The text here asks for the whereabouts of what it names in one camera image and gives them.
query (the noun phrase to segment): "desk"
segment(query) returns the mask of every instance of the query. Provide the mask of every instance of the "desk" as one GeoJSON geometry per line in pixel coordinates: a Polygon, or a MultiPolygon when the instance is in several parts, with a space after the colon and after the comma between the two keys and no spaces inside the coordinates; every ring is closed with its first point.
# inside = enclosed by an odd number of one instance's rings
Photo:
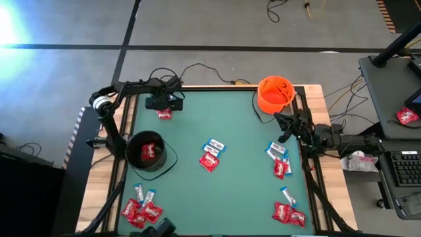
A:
{"type": "MultiPolygon", "coordinates": [[[[305,95],[307,97],[307,105],[312,111],[312,118],[314,123],[326,123],[329,124],[329,116],[326,109],[326,104],[323,98],[322,88],[320,85],[302,85],[305,89],[305,95]]],[[[131,99],[129,105],[129,113],[126,121],[125,132],[129,133],[132,125],[132,115],[135,108],[135,101],[131,99]]],[[[124,107],[121,106],[115,114],[115,120],[117,123],[122,122],[122,112],[124,107]]],[[[100,136],[105,136],[104,131],[100,132],[100,136]]],[[[108,151],[105,149],[98,149],[95,151],[93,156],[93,162],[106,156],[108,151]]],[[[80,211],[80,217],[78,221],[77,230],[84,229],[96,216],[100,208],[103,206],[107,197],[109,189],[109,180],[111,176],[111,169],[113,159],[107,159],[96,164],[88,178],[86,192],[83,200],[83,204],[80,211]]],[[[345,178],[341,170],[339,159],[331,157],[322,157],[320,159],[320,166],[323,173],[323,179],[326,186],[326,193],[335,207],[337,212],[345,219],[345,221],[353,228],[357,228],[355,217],[353,214],[351,201],[347,191],[345,178]]],[[[121,174],[123,165],[120,165],[119,173],[121,174]]],[[[112,212],[116,213],[118,209],[118,200],[113,205],[112,212]]],[[[324,221],[324,211],[320,203],[317,203],[318,216],[320,219],[321,229],[326,229],[326,222],[324,221]]],[[[110,215],[109,223],[115,223],[115,216],[110,215]]]]}

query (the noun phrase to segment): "red candy wrapper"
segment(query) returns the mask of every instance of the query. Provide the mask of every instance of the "red candy wrapper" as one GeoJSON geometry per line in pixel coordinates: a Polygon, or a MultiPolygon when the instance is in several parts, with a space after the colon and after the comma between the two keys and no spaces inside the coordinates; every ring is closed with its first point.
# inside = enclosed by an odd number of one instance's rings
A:
{"type": "Polygon", "coordinates": [[[147,161],[153,158],[155,158],[155,144],[143,145],[141,159],[147,161]]]}
{"type": "Polygon", "coordinates": [[[289,218],[289,223],[296,224],[304,228],[305,227],[305,214],[293,208],[291,211],[291,216],[289,218]]]}
{"type": "Polygon", "coordinates": [[[128,220],[134,220],[134,217],[136,215],[136,211],[140,208],[140,204],[130,198],[125,206],[125,208],[123,209],[123,211],[121,211],[121,215],[123,217],[127,217],[128,220]]]}
{"type": "Polygon", "coordinates": [[[135,217],[129,220],[129,223],[134,227],[145,228],[146,218],[140,213],[136,213],[135,217]]]}
{"type": "Polygon", "coordinates": [[[284,179],[285,173],[288,170],[288,165],[283,161],[275,160],[274,174],[280,179],[284,179]]]}
{"type": "Polygon", "coordinates": [[[148,221],[152,222],[153,224],[159,219],[162,215],[162,208],[157,207],[153,204],[152,201],[146,204],[146,206],[140,211],[140,215],[145,217],[148,221]]]}
{"type": "Polygon", "coordinates": [[[400,111],[397,111],[396,116],[399,121],[401,121],[401,124],[407,124],[420,118],[416,113],[406,107],[403,107],[400,111]]]}
{"type": "Polygon", "coordinates": [[[284,224],[287,224],[289,223],[290,217],[291,217],[291,206],[282,204],[277,201],[275,203],[275,212],[272,215],[272,218],[284,224]]]}
{"type": "Polygon", "coordinates": [[[163,111],[157,111],[159,119],[172,119],[172,111],[170,108],[164,109],[163,111]]]}
{"type": "Polygon", "coordinates": [[[218,158],[206,152],[202,158],[200,158],[199,163],[208,171],[212,172],[219,164],[218,158]]]}

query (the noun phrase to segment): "black keyboard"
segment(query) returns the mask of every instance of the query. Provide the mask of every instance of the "black keyboard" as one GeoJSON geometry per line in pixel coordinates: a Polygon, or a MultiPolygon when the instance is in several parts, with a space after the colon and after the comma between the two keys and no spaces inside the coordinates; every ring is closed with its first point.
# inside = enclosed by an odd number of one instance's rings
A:
{"type": "Polygon", "coordinates": [[[387,151],[395,183],[399,187],[421,187],[421,153],[413,151],[387,151]]]}

